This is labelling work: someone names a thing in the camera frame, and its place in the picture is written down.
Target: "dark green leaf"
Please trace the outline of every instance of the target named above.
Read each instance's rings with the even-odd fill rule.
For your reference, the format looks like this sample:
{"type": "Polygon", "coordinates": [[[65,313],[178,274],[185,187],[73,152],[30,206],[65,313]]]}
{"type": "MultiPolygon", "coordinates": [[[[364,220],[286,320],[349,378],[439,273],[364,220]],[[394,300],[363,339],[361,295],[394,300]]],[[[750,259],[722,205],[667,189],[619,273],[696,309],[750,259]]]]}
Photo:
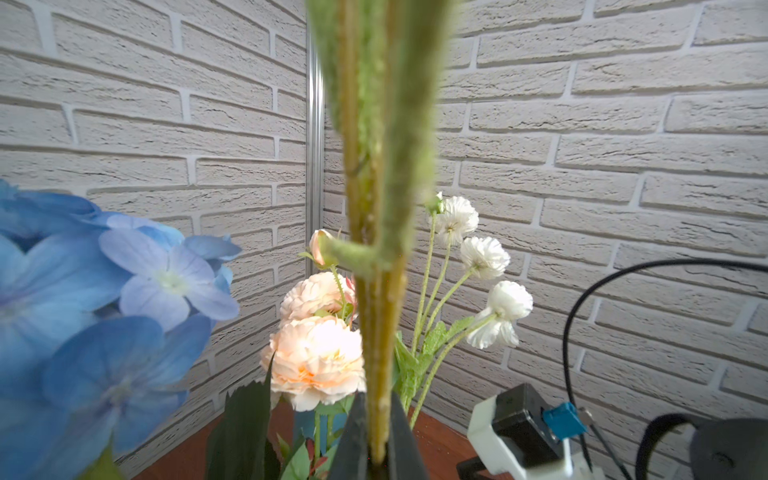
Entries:
{"type": "Polygon", "coordinates": [[[285,470],[280,480],[306,480],[310,476],[310,453],[306,450],[306,443],[301,444],[290,461],[286,463],[285,470]]]}
{"type": "Polygon", "coordinates": [[[101,453],[101,456],[83,472],[78,480],[124,480],[118,467],[112,462],[112,446],[101,453]]]}

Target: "hydrangea petal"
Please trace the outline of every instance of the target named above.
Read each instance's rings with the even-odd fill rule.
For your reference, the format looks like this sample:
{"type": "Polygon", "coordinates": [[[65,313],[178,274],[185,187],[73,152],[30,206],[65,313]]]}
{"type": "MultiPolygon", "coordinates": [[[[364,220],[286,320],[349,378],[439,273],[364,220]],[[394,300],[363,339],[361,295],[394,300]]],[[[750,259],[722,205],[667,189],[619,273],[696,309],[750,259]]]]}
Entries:
{"type": "Polygon", "coordinates": [[[197,314],[166,333],[162,352],[136,375],[136,382],[165,386],[181,381],[208,344],[211,327],[208,317],[197,314]]]}
{"type": "Polygon", "coordinates": [[[57,406],[90,405],[128,372],[145,365],[163,342],[160,324],[146,317],[99,322],[69,339],[51,357],[43,372],[43,392],[57,406]]]}
{"type": "Polygon", "coordinates": [[[68,413],[44,401],[0,398],[0,478],[26,478],[67,425],[68,413]]]}
{"type": "Polygon", "coordinates": [[[231,320],[240,312],[237,300],[212,283],[190,286],[187,299],[200,313],[214,320],[231,320]]]}
{"type": "Polygon", "coordinates": [[[211,283],[214,281],[216,275],[208,262],[184,245],[172,248],[169,257],[168,271],[181,275],[187,282],[211,283]]]}
{"type": "Polygon", "coordinates": [[[108,230],[101,234],[98,242],[104,255],[131,273],[153,276],[158,270],[168,268],[168,253],[137,230],[108,230]]]}
{"type": "Polygon", "coordinates": [[[141,445],[158,425],[184,403],[187,395],[187,391],[150,391],[131,397],[123,406],[123,414],[114,429],[114,451],[130,452],[141,445]]]}
{"type": "Polygon", "coordinates": [[[30,480],[69,480],[96,461],[118,421],[116,409],[87,409],[72,415],[67,429],[30,480]]]}
{"type": "Polygon", "coordinates": [[[120,311],[123,315],[148,316],[168,331],[187,319],[190,306],[183,296],[163,290],[157,281],[135,276],[123,286],[120,311]]]}

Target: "brick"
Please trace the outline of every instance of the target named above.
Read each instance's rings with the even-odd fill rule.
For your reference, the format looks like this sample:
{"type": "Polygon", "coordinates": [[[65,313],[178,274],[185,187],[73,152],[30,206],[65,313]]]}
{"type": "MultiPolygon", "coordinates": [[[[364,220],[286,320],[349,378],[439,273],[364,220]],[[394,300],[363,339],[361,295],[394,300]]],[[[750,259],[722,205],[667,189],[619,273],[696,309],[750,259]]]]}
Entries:
{"type": "Polygon", "coordinates": [[[27,50],[41,49],[35,17],[27,6],[0,2],[0,42],[27,50]]]}
{"type": "Polygon", "coordinates": [[[758,0],[713,2],[704,6],[694,45],[768,40],[768,5],[758,0]]]}
{"type": "Polygon", "coordinates": [[[768,366],[768,337],[763,335],[609,300],[603,300],[597,323],[724,359],[768,366]]]}
{"type": "Polygon", "coordinates": [[[154,8],[131,0],[50,0],[65,15],[74,13],[106,26],[170,47],[170,19],[154,8]]]}
{"type": "Polygon", "coordinates": [[[745,220],[643,212],[547,199],[541,214],[541,224],[702,250],[759,256],[768,253],[768,227],[763,223],[745,220]]]}
{"type": "Polygon", "coordinates": [[[441,157],[543,164],[552,138],[540,134],[437,134],[441,157]]]}
{"type": "Polygon", "coordinates": [[[279,35],[275,36],[275,58],[296,70],[306,71],[306,49],[279,35]]]}
{"type": "Polygon", "coordinates": [[[280,138],[277,158],[280,160],[292,160],[306,164],[306,144],[304,142],[285,140],[280,138]]]}
{"type": "Polygon", "coordinates": [[[197,160],[197,183],[200,185],[303,182],[305,175],[305,166],[296,162],[213,158],[197,160]]]}
{"type": "Polygon", "coordinates": [[[466,187],[493,188],[513,193],[629,201],[637,176],[596,170],[544,169],[466,161],[462,163],[459,183],[466,187]]]}
{"type": "Polygon", "coordinates": [[[306,185],[278,185],[277,205],[304,204],[306,202],[306,185]]]}
{"type": "Polygon", "coordinates": [[[226,35],[255,51],[270,53],[270,32],[250,18],[211,0],[156,0],[198,25],[226,35]]]}
{"type": "Polygon", "coordinates": [[[241,255],[255,253],[272,248],[272,228],[263,228],[249,233],[237,233],[232,236],[232,241],[243,249],[241,255]]]}
{"type": "Polygon", "coordinates": [[[445,54],[445,66],[448,68],[465,68],[472,62],[472,47],[474,38],[453,38],[448,42],[448,52],[445,54]]]}
{"type": "Polygon", "coordinates": [[[768,84],[762,48],[737,51],[701,48],[687,52],[580,61],[573,92],[676,91],[682,88],[743,88],[768,84]]]}
{"type": "Polygon", "coordinates": [[[272,89],[236,74],[225,74],[163,48],[54,18],[59,54],[109,73],[119,73],[166,86],[238,101],[256,108],[272,108],[272,89]]]}
{"type": "Polygon", "coordinates": [[[305,250],[304,241],[301,239],[300,242],[289,243],[283,247],[260,252],[256,255],[240,256],[227,265],[232,269],[237,279],[272,266],[291,263],[298,258],[299,253],[305,250]]]}
{"type": "MultiPolygon", "coordinates": [[[[582,290],[607,276],[607,272],[598,266],[533,256],[528,276],[535,280],[582,290]]],[[[598,295],[659,307],[726,325],[733,323],[745,300],[740,295],[728,292],[637,274],[617,278],[601,287],[598,295]]]]}
{"type": "Polygon", "coordinates": [[[203,235],[224,235],[259,230],[272,223],[292,223],[304,218],[304,207],[281,207],[248,210],[236,214],[203,215],[200,226],[203,235]]]}
{"type": "Polygon", "coordinates": [[[559,96],[568,79],[568,63],[518,65],[448,70],[442,78],[439,97],[445,100],[559,96]]]}
{"type": "Polygon", "coordinates": [[[148,467],[154,460],[182,443],[187,437],[202,429],[216,415],[214,404],[206,402],[168,430],[144,443],[139,449],[126,455],[120,461],[120,471],[131,478],[148,467]]]}
{"type": "Polygon", "coordinates": [[[768,372],[731,364],[725,371],[720,388],[726,392],[765,402],[768,400],[768,372]]]}
{"type": "Polygon", "coordinates": [[[184,188],[179,190],[92,190],[88,199],[104,210],[136,217],[156,217],[189,212],[207,213],[272,204],[270,187],[184,188]]]}
{"type": "Polygon", "coordinates": [[[0,143],[70,144],[64,112],[51,104],[0,103],[0,143]]]}
{"type": "Polygon", "coordinates": [[[304,223],[286,225],[277,227],[277,244],[285,245],[296,241],[296,239],[306,238],[306,226],[304,223]]]}
{"type": "Polygon", "coordinates": [[[469,127],[486,131],[618,131],[650,133],[663,111],[661,100],[507,101],[472,105],[469,127]]]}
{"type": "Polygon", "coordinates": [[[611,259],[614,241],[481,218],[477,235],[497,237],[502,245],[524,252],[582,260],[606,265],[611,259]]]}
{"type": "Polygon", "coordinates": [[[445,188],[443,195],[444,197],[459,195],[466,198],[484,217],[530,223],[536,211],[536,199],[522,195],[454,187],[445,188]]]}
{"type": "Polygon", "coordinates": [[[277,91],[277,111],[289,117],[306,118],[306,99],[289,91],[277,91]]]}
{"type": "Polygon", "coordinates": [[[306,122],[270,111],[240,107],[194,95],[190,97],[190,109],[192,121],[197,124],[294,140],[306,139],[306,122]]]}
{"type": "Polygon", "coordinates": [[[563,135],[556,164],[602,170],[679,170],[768,175],[768,139],[719,135],[563,135]]]}
{"type": "Polygon", "coordinates": [[[186,185],[183,158],[0,150],[0,177],[23,188],[186,185]]]}
{"type": "MultiPolygon", "coordinates": [[[[520,319],[518,323],[526,329],[534,329],[559,337],[554,339],[546,336],[554,345],[550,347],[551,353],[541,354],[556,362],[562,362],[562,335],[565,325],[565,316],[559,313],[553,313],[548,310],[536,309],[531,315],[520,319]]],[[[523,351],[528,351],[523,347],[523,337],[521,336],[521,345],[518,347],[523,351]]],[[[719,360],[701,353],[691,352],[676,346],[669,346],[664,343],[645,339],[641,336],[621,332],[607,328],[605,326],[592,325],[583,321],[575,321],[571,327],[571,333],[568,337],[569,345],[586,346],[589,349],[607,353],[613,356],[636,362],[661,372],[671,373],[693,380],[697,383],[706,385],[715,372],[719,360]]],[[[576,349],[569,349],[570,353],[575,354],[576,349]]]]}
{"type": "Polygon", "coordinates": [[[768,94],[685,95],[672,100],[664,130],[765,134],[767,114],[768,94]]]}
{"type": "MultiPolygon", "coordinates": [[[[623,269],[638,263],[661,259],[701,258],[701,252],[695,250],[671,249],[656,245],[622,243],[619,246],[614,268],[623,269]]],[[[718,266],[662,266],[643,270],[643,275],[659,276],[671,280],[711,286],[719,290],[746,293],[768,297],[768,283],[765,273],[744,269],[730,269],[718,266]]]]}
{"type": "Polygon", "coordinates": [[[299,45],[306,44],[306,26],[292,15],[285,13],[271,2],[265,0],[222,0],[233,10],[242,12],[249,18],[258,19],[259,23],[274,31],[281,32],[286,38],[299,45]]]}
{"type": "Polygon", "coordinates": [[[224,40],[200,28],[182,24],[184,53],[212,65],[256,78],[265,84],[279,85],[297,94],[306,91],[306,76],[266,55],[256,54],[235,42],[224,40]]]}
{"type": "Polygon", "coordinates": [[[584,3],[578,0],[491,0],[462,4],[456,18],[461,19],[458,33],[467,35],[500,28],[525,28],[540,23],[578,20],[583,11],[584,3]]]}
{"type": "Polygon", "coordinates": [[[181,119],[179,94],[170,89],[84,71],[64,62],[0,55],[0,63],[0,88],[8,96],[181,119]]]}
{"type": "Polygon", "coordinates": [[[480,41],[478,65],[679,48],[688,36],[693,18],[692,8],[675,8],[574,25],[484,35],[480,41]]]}
{"type": "Polygon", "coordinates": [[[768,217],[768,183],[655,174],[645,180],[641,204],[768,217]]]}
{"type": "Polygon", "coordinates": [[[76,111],[74,118],[80,143],[89,147],[160,155],[274,156],[274,140],[254,134],[85,111],[76,111]]]}
{"type": "Polygon", "coordinates": [[[599,376],[633,389],[648,392],[685,409],[707,415],[724,417],[764,417],[768,406],[747,399],[708,389],[706,386],[687,382],[642,366],[628,365],[601,353],[587,352],[581,364],[587,374],[599,376]]]}
{"type": "Polygon", "coordinates": [[[750,331],[768,334],[768,303],[761,303],[750,321],[750,331]]]}
{"type": "Polygon", "coordinates": [[[464,127],[466,104],[438,104],[435,108],[437,128],[459,131],[464,127]]]}
{"type": "Polygon", "coordinates": [[[323,209],[336,214],[344,213],[344,196],[323,192],[323,209]]]}

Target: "black cable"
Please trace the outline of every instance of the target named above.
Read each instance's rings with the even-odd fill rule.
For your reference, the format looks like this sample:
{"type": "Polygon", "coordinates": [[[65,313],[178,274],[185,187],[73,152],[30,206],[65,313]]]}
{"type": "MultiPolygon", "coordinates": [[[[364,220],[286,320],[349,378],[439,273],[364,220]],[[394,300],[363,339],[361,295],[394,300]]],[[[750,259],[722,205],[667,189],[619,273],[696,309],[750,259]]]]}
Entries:
{"type": "MultiPolygon", "coordinates": [[[[675,266],[675,265],[711,265],[711,266],[725,266],[743,268],[745,270],[755,270],[758,272],[768,273],[768,266],[761,265],[759,263],[751,262],[739,262],[734,260],[716,260],[712,258],[687,258],[676,260],[656,260],[654,262],[639,263],[638,265],[629,266],[625,269],[619,270],[611,275],[606,276],[604,279],[597,281],[581,294],[576,303],[574,304],[571,312],[568,314],[568,319],[565,320],[565,328],[563,330],[563,370],[565,373],[565,391],[568,392],[568,401],[576,406],[576,399],[574,397],[573,385],[571,384],[571,370],[568,368],[568,335],[571,333],[571,325],[574,322],[576,313],[587,298],[594,293],[601,286],[610,283],[617,278],[628,275],[629,273],[637,272],[638,270],[645,270],[647,268],[654,268],[656,266],[675,266]]],[[[592,462],[589,457],[587,449],[587,442],[584,438],[584,434],[579,435],[579,441],[581,442],[581,451],[584,453],[584,460],[586,460],[589,469],[592,470],[592,462]]],[[[623,468],[620,462],[617,462],[619,468],[623,468]]]]}

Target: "artificial flower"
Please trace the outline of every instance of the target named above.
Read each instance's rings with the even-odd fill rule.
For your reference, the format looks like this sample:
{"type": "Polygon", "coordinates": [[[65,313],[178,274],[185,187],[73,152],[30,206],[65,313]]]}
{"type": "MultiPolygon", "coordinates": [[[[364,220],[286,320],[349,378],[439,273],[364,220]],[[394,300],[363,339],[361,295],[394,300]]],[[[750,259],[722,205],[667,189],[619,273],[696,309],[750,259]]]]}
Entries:
{"type": "Polygon", "coordinates": [[[446,247],[461,243],[464,235],[478,227],[478,212],[464,197],[442,202],[442,212],[435,218],[435,229],[446,247]]]}
{"type": "Polygon", "coordinates": [[[119,228],[104,232],[99,245],[110,260],[134,274],[121,291],[123,315],[148,316],[166,331],[189,316],[189,303],[214,320],[237,316],[237,301],[214,284],[208,262],[183,244],[166,251],[138,230],[119,228]]]}
{"type": "MultiPolygon", "coordinates": [[[[355,304],[355,290],[349,288],[347,279],[339,280],[344,290],[347,303],[355,304]]],[[[339,286],[332,272],[321,272],[301,280],[291,289],[280,305],[281,324],[294,320],[303,320],[315,315],[318,310],[338,313],[343,304],[339,286]]]]}
{"type": "Polygon", "coordinates": [[[53,406],[72,414],[32,478],[75,478],[110,440],[116,453],[141,445],[184,403],[188,392],[172,387],[200,356],[210,330],[202,315],[166,334],[152,319],[129,316],[68,340],[47,364],[42,387],[53,406]]]}
{"type": "Polygon", "coordinates": [[[461,248],[464,267],[472,270],[481,280],[490,280],[504,273],[509,265],[509,254],[495,238],[470,237],[464,240],[461,248]]]}
{"type": "Polygon", "coordinates": [[[27,253],[0,235],[0,392],[33,390],[33,371],[97,320],[128,275],[98,249],[98,232],[58,233],[27,253]]]}
{"type": "Polygon", "coordinates": [[[493,345],[501,337],[505,345],[516,347],[520,340],[515,333],[515,322],[528,316],[533,310],[533,296],[524,286],[503,280],[488,293],[486,308],[475,316],[480,323],[493,315],[494,318],[467,336],[467,342],[477,349],[493,345]]]}
{"type": "Polygon", "coordinates": [[[271,359],[271,389],[287,397],[297,412],[366,390],[360,331],[334,316],[283,325],[262,351],[265,370],[271,359]]]}

